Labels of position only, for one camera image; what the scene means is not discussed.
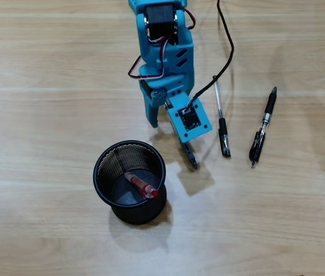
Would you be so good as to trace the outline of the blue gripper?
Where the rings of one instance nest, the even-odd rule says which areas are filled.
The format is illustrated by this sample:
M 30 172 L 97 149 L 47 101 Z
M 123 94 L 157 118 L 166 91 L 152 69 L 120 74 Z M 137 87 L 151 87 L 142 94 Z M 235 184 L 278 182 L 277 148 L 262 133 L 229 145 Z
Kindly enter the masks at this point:
M 194 86 L 194 66 L 183 64 L 144 64 L 139 68 L 139 85 L 144 96 L 146 118 L 153 128 L 158 127 L 158 110 L 167 97 L 190 94 Z

